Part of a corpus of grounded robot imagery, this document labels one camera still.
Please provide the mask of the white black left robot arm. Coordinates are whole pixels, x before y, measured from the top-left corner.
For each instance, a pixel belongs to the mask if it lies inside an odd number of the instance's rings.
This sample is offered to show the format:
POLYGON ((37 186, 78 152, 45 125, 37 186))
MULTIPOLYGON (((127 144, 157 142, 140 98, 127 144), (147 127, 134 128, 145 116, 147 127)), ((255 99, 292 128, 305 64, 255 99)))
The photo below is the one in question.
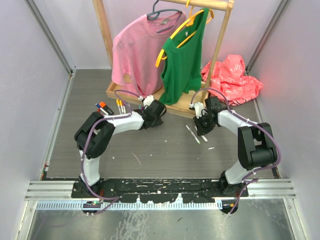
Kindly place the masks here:
POLYGON ((127 131, 146 130, 163 124, 166 106, 156 99, 144 99, 142 109, 134 109, 122 115, 91 113, 74 135, 81 156, 80 178, 84 182, 82 192, 88 198, 100 193, 98 181, 100 156, 105 152, 111 138, 127 131))

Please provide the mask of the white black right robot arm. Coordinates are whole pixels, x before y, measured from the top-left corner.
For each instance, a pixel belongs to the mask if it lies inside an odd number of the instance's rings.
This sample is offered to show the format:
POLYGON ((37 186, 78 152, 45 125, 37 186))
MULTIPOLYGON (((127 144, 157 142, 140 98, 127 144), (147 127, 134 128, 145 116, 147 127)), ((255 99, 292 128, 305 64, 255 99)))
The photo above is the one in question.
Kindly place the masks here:
POLYGON ((225 197, 231 197, 248 174, 273 165, 278 152, 273 142, 273 133, 268 123, 245 119, 233 109, 223 107, 218 97, 208 97, 204 103, 190 104, 195 111, 193 121, 197 135, 204 136, 215 127, 224 127, 237 137, 237 162, 220 175, 217 188, 225 197))

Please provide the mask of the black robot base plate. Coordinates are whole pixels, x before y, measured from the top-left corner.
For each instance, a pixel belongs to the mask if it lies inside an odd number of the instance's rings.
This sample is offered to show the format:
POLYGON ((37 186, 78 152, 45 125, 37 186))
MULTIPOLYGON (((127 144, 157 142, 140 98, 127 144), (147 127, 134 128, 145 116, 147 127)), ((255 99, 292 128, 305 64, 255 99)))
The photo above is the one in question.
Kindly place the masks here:
POLYGON ((222 183, 214 179, 142 179, 142 178, 110 178, 101 179, 91 189, 105 198, 119 198, 122 203, 143 204, 173 203, 182 197, 184 204, 213 203, 214 198, 238 197, 244 184, 236 184, 224 188, 222 183))

